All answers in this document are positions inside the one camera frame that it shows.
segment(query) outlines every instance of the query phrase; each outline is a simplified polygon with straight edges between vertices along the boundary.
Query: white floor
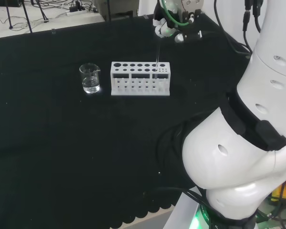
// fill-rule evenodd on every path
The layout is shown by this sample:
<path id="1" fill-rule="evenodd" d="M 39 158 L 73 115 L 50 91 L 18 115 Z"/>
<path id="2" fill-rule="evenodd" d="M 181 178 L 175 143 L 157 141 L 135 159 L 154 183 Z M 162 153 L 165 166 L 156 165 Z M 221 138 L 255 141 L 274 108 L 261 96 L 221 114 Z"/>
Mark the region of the white floor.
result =
<path id="1" fill-rule="evenodd" d="M 41 15 L 41 11 L 39 8 L 33 7 L 31 3 L 25 2 L 25 6 L 28 12 L 28 17 L 31 21 L 31 27 L 33 32 L 38 31 L 46 31 L 51 29 L 59 29 L 59 28 L 65 28 L 65 27 L 71 27 L 71 26 L 77 26 L 77 25 L 85 25 L 85 24 L 91 24 L 91 23 L 97 23 L 104 21 L 103 17 L 99 13 L 93 13 L 92 11 L 75 15 L 75 16 L 67 16 L 64 14 L 65 12 L 68 12 L 66 9 L 58 9 L 58 8 L 52 8 L 52 9 L 45 9 L 43 12 L 49 18 L 48 23 L 44 23 Z M 9 7 L 10 10 L 10 16 L 18 16 L 18 17 L 24 17 L 25 14 L 23 11 L 23 7 Z M 0 19 L 1 21 L 5 21 L 8 18 L 6 8 L 0 7 Z M 23 22 L 21 24 L 17 24 L 14 26 L 14 30 L 19 31 L 13 31 L 9 29 L 9 20 L 6 20 L 4 24 L 0 21 L 0 37 L 7 37 L 7 36 L 13 36 L 18 34 L 24 34 L 29 33 L 29 28 L 22 29 L 23 27 L 27 27 L 26 20 L 24 18 L 15 18 L 11 17 L 11 23 L 12 25 Z"/>

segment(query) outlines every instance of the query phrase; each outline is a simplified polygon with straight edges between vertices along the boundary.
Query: test tube rack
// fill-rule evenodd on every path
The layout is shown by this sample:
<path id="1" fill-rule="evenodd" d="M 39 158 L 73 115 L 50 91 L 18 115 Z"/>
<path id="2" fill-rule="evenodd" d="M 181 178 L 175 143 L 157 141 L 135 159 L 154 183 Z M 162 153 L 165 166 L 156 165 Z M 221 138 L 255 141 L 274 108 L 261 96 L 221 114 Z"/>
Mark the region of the test tube rack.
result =
<path id="1" fill-rule="evenodd" d="M 112 62 L 111 95 L 170 95 L 169 62 Z"/>

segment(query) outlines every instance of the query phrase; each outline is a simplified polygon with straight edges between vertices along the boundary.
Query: black table cloth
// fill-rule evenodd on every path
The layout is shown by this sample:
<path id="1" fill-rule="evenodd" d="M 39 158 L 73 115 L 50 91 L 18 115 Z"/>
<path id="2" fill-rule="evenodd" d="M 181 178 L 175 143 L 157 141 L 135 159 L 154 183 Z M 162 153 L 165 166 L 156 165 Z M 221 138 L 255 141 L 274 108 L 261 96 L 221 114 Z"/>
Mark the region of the black table cloth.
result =
<path id="1" fill-rule="evenodd" d="M 206 16 L 201 29 L 218 31 Z M 157 139 L 215 109 L 248 59 L 222 36 L 162 39 L 171 96 L 111 96 L 111 62 L 155 61 L 157 42 L 144 17 L 0 39 L 0 229 L 117 228 L 180 196 L 147 190 L 190 187 L 170 153 L 159 174 Z M 82 89 L 85 62 L 101 69 L 100 93 Z"/>

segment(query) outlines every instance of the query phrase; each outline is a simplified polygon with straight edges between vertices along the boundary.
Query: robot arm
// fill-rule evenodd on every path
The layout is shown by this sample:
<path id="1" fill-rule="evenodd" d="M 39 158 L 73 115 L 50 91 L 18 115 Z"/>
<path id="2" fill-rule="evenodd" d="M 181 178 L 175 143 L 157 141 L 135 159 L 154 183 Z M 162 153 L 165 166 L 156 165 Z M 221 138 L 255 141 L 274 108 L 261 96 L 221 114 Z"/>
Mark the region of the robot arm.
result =
<path id="1" fill-rule="evenodd" d="M 197 36 L 194 24 L 198 24 L 203 4 L 204 0 L 157 0 L 153 14 L 155 33 L 163 38 L 185 32 L 176 36 L 176 42 L 183 42 L 191 34 Z"/>
<path id="2" fill-rule="evenodd" d="M 154 19 L 159 22 L 158 36 L 191 26 L 176 24 L 161 2 Z M 203 4 L 165 2 L 180 23 L 192 21 L 191 13 L 195 15 Z M 286 0 L 268 0 L 244 76 L 220 107 L 187 136 L 183 162 L 194 183 L 207 189 L 209 204 L 231 220 L 253 219 L 261 202 L 286 181 Z"/>

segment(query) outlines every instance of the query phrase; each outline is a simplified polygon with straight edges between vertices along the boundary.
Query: green light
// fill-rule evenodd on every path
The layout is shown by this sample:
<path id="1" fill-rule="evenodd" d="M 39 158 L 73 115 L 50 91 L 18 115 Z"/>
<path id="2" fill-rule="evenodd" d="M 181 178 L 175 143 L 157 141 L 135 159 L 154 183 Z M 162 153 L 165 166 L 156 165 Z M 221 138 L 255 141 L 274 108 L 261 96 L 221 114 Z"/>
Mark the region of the green light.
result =
<path id="1" fill-rule="evenodd" d="M 190 228 L 189 229 L 200 229 L 199 221 L 197 216 L 195 216 L 191 222 Z"/>

